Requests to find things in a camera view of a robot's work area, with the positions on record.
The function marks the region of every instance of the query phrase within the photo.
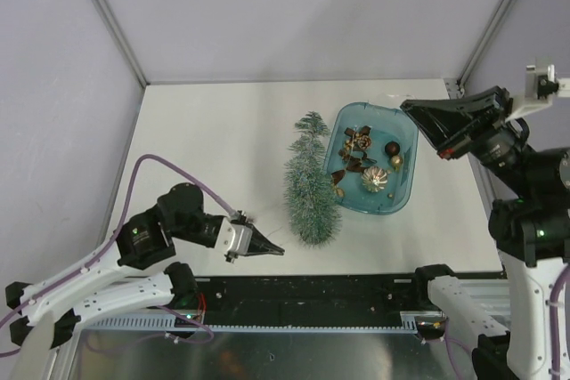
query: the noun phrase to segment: reflective metal surface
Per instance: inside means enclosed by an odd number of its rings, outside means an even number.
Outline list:
[[[149,333],[89,332],[97,349],[131,344]],[[204,345],[153,338],[110,356],[90,352],[86,334],[70,379],[379,380],[453,379],[445,345],[412,335],[221,333]],[[455,358],[468,378],[468,357]]]

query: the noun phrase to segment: white wall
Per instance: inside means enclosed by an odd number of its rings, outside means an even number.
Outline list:
[[[110,0],[146,77],[457,77],[499,0]]]
[[[550,57],[560,76],[570,77],[570,0],[517,0],[482,62],[469,79],[468,94],[494,85],[512,93],[525,88],[525,66],[534,57]],[[526,118],[529,142],[538,150],[570,147],[570,101]],[[501,198],[510,193],[495,181]]]
[[[0,0],[0,11],[4,290],[94,247],[142,90],[90,0]],[[12,359],[0,360],[0,379]]]

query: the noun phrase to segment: teal tray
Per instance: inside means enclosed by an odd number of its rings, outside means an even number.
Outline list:
[[[345,135],[345,130],[352,128],[358,131],[365,125],[371,128],[372,145],[366,150],[368,157],[375,159],[380,168],[394,170],[389,164],[390,159],[384,151],[384,146],[390,141],[396,141],[400,144],[403,167],[388,176],[386,188],[378,193],[371,193],[364,188],[361,174],[346,172],[338,184],[345,196],[337,197],[337,202],[345,208],[361,213],[393,214],[402,209],[410,199],[418,149],[418,127],[401,110],[374,106],[367,102],[354,102],[340,110],[324,161],[326,172],[332,174],[345,169],[346,163],[338,155],[344,141],[349,138]],[[362,154],[356,152],[354,155],[360,157]],[[388,197],[390,193],[394,195],[393,198]]]

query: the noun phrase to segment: green bristle tree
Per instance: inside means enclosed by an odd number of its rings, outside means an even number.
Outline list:
[[[338,233],[340,212],[330,175],[322,168],[321,138],[330,135],[321,115],[311,111],[295,124],[301,137],[289,147],[295,152],[285,164],[285,200],[290,228],[308,246],[321,246]]]

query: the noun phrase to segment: black and white robotic arm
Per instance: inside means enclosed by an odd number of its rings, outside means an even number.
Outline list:
[[[284,254],[245,215],[205,214],[203,206],[198,186],[178,184],[157,205],[126,222],[116,240],[103,243],[66,270],[34,285],[9,285],[6,302],[12,309],[27,302],[20,310],[22,317],[10,325],[12,341],[21,345],[47,312],[58,319],[55,347],[98,319],[196,297],[198,286],[190,267],[183,263],[172,263],[164,272],[135,282],[111,285],[142,276],[153,264],[174,257],[175,239],[213,248],[230,263],[240,256]]]
[[[463,99],[402,105],[441,158],[470,153],[517,194],[493,201],[489,219],[509,278],[510,331],[474,304],[449,267],[416,270],[419,293],[447,314],[479,378],[570,377],[559,310],[570,279],[570,149],[535,151],[522,119],[569,96],[568,89],[554,66],[529,66],[518,96],[495,86]]]

